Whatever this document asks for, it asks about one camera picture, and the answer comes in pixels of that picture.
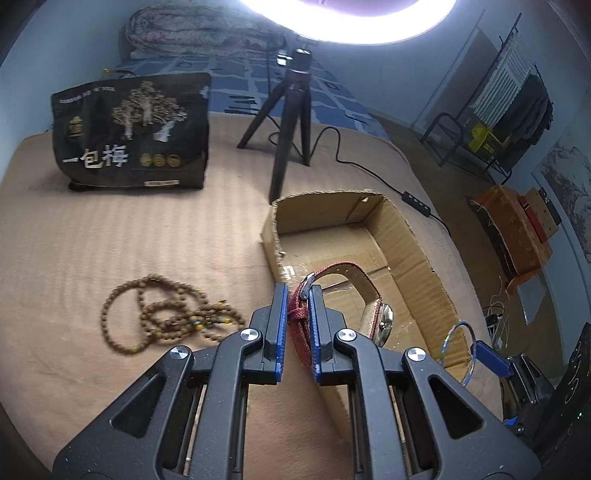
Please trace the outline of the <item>dark metal bangle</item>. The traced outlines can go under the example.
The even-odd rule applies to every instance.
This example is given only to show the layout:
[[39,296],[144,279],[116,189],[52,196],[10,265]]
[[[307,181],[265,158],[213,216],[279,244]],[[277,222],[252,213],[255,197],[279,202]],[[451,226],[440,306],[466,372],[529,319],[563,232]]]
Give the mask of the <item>dark metal bangle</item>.
[[456,376],[463,378],[460,383],[467,387],[476,367],[476,334],[466,321],[451,327],[446,335],[439,354],[439,364],[445,368],[458,367]]

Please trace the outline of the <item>red strap wristwatch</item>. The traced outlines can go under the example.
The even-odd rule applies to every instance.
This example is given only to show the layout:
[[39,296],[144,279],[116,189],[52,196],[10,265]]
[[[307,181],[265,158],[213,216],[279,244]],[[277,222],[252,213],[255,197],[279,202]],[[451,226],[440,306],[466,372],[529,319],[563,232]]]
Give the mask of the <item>red strap wristwatch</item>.
[[322,287],[325,306],[344,315],[346,327],[356,330],[383,347],[394,326],[394,309],[385,302],[378,287],[362,267],[351,261],[329,264],[301,280],[287,303],[287,322],[295,351],[304,366],[311,367],[311,287],[328,277]]

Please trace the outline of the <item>orange covered chair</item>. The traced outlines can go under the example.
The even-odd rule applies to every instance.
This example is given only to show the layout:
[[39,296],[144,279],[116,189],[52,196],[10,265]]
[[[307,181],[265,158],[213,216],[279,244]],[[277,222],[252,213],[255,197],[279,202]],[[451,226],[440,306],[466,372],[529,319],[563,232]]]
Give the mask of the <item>orange covered chair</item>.
[[558,232],[562,220],[543,189],[520,194],[505,185],[495,185],[470,198],[468,204],[500,258],[507,279],[505,291],[512,296],[550,260],[550,238]]

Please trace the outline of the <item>yellow box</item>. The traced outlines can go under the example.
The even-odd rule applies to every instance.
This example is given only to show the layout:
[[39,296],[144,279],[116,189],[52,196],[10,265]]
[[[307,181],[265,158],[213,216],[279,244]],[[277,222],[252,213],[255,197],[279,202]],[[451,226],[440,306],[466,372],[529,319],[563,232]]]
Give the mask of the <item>yellow box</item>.
[[493,131],[481,122],[477,122],[471,130],[468,148],[475,154],[486,158],[494,158],[503,148],[503,143]]

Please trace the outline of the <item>cardboard box tray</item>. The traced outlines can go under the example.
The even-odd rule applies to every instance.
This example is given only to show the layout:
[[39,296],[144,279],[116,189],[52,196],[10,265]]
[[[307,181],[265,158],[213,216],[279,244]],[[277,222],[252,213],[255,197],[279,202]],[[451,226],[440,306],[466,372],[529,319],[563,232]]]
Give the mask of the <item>cardboard box tray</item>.
[[276,281],[293,293],[311,272],[351,261],[374,281],[394,309],[386,348],[421,347],[439,360],[452,326],[485,322],[466,274],[451,295],[407,219],[386,196],[370,191],[308,192],[273,202],[263,225],[263,248]]

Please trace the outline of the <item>black clothes rack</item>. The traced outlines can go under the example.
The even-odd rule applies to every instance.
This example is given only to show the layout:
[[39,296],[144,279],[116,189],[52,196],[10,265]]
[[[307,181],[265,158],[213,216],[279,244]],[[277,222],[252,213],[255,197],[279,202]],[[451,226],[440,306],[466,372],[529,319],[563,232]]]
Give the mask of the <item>black clothes rack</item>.
[[518,15],[501,38],[479,82],[456,113],[435,116],[420,138],[438,165],[459,166],[506,184],[513,167],[553,122],[554,105],[541,72],[524,44]]

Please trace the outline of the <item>dark hanging clothes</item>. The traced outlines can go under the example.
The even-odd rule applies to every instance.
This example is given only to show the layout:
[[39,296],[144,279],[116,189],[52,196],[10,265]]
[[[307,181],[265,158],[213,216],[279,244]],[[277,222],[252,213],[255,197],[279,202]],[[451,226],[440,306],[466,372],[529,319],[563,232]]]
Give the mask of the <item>dark hanging clothes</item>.
[[531,146],[536,145],[553,121],[553,103],[538,75],[529,75],[514,101],[493,128],[502,143],[499,166],[512,170]]

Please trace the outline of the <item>striped white towel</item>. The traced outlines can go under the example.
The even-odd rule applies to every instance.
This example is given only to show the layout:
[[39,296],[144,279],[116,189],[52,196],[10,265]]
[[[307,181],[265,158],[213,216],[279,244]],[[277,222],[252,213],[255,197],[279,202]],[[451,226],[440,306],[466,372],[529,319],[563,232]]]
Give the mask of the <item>striped white towel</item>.
[[486,76],[484,86],[470,104],[473,114],[484,125],[493,128],[534,71],[535,64],[520,33],[513,30]]

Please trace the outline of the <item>black snack bag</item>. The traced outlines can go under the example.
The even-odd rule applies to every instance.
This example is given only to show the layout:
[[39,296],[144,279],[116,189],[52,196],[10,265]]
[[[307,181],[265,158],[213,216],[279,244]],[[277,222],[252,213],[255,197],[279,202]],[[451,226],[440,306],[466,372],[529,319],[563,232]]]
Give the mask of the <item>black snack bag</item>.
[[104,79],[51,97],[56,164],[75,191],[204,186],[211,75]]

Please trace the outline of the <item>black tripod stand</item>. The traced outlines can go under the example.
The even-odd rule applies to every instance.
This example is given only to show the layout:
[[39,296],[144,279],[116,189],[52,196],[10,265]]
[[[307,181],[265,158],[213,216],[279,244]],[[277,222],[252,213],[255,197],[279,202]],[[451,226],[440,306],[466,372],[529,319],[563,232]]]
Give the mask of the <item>black tripod stand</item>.
[[311,52],[297,48],[287,57],[287,72],[283,81],[276,85],[266,102],[254,116],[249,128],[238,142],[238,149],[245,149],[247,143],[277,102],[283,100],[283,113],[279,138],[276,143],[276,155],[273,161],[273,173],[270,180],[269,203],[280,198],[290,150],[293,148],[294,132],[301,128],[301,161],[304,166],[311,165]]

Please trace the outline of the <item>folded floral quilt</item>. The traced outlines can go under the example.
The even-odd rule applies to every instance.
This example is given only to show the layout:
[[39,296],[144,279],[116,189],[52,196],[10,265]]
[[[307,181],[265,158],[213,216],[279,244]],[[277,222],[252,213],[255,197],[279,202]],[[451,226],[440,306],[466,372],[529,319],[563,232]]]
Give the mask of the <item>folded floral quilt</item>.
[[124,34],[131,56],[252,57],[287,45],[284,29],[259,14],[224,1],[146,6],[131,15]]

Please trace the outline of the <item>wall painting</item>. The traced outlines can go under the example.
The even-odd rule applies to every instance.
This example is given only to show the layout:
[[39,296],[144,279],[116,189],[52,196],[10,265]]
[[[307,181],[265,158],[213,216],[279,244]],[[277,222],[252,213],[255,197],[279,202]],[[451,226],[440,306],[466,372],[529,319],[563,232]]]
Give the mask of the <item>wall painting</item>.
[[569,125],[539,164],[539,170],[590,263],[590,125],[583,121]]

